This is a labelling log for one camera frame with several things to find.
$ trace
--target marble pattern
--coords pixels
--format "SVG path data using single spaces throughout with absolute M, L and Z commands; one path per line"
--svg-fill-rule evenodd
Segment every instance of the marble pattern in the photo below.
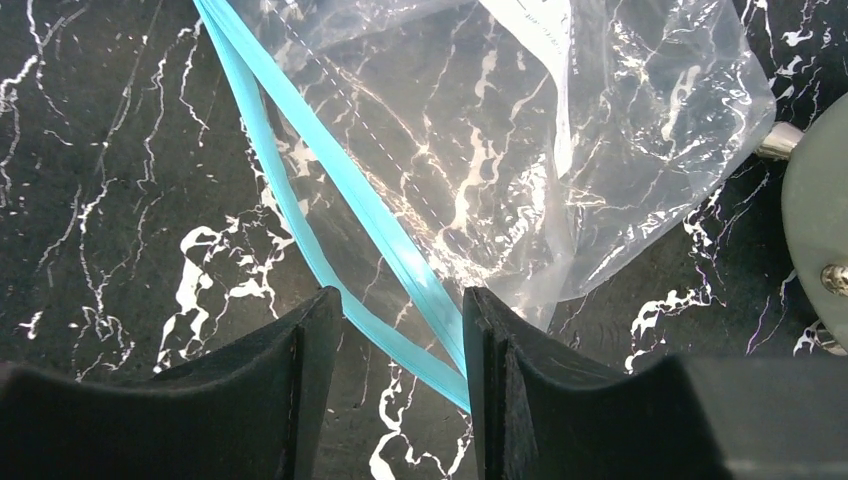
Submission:
M 737 10 L 779 119 L 805 128 L 848 92 L 844 6 Z M 144 378 L 314 291 L 189 2 L 0 0 L 0 34 L 3 358 Z M 784 168 L 750 159 L 611 281 L 561 304 L 550 333 L 624 371 L 679 351 L 844 354 L 783 243 Z M 472 437 L 467 415 L 345 327 L 316 478 L 473 478 Z

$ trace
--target black marble countertop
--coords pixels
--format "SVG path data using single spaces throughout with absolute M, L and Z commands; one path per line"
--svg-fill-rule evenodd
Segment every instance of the black marble countertop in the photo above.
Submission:
M 848 92 L 843 4 L 737 8 L 779 120 L 806 128 Z M 0 0 L 0 36 L 0 357 L 146 378 L 315 291 L 191 2 Z M 784 169 L 749 159 L 549 333 L 623 371 L 672 352 L 844 355 L 795 280 Z M 316 478 L 475 477 L 469 416 L 349 324 L 322 435 Z

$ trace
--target clear plastic bag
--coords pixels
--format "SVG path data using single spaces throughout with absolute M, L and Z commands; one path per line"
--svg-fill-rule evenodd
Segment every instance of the clear plastic bag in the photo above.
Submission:
M 497 1 L 540 2 L 229 3 L 457 304 L 463 287 L 486 285 L 546 329 L 556 302 L 606 281 L 759 145 L 774 99 L 730 0 L 566 1 L 553 75 L 559 64 L 486 9 Z M 341 280 L 429 346 L 308 145 L 265 105 Z

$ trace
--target green-gray disc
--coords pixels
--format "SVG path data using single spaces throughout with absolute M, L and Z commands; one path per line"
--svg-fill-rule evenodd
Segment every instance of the green-gray disc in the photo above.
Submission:
M 848 280 L 840 276 L 840 267 L 848 267 L 848 95 L 813 123 L 792 152 L 783 180 L 783 228 L 813 308 L 848 346 L 848 296 L 840 295 Z

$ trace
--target blue strip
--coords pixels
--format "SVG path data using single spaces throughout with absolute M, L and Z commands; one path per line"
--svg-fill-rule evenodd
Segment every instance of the blue strip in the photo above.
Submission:
M 195 0 L 195 5 L 221 58 L 271 190 L 318 281 L 323 285 L 335 286 L 341 291 L 345 314 L 369 340 L 458 407 L 466 412 L 470 411 L 468 387 L 463 378 L 465 358 L 462 348 L 462 319 L 444 287 L 409 236 L 368 184 L 362 172 L 324 128 L 294 85 L 247 30 L 232 8 L 226 2 L 216 0 Z M 317 158 L 321 159 L 327 174 L 371 235 L 395 275 L 407 288 L 413 302 L 428 320 L 463 375 L 375 317 L 344 287 L 327 262 L 288 183 L 256 79 L 281 107 L 286 118 L 309 144 Z

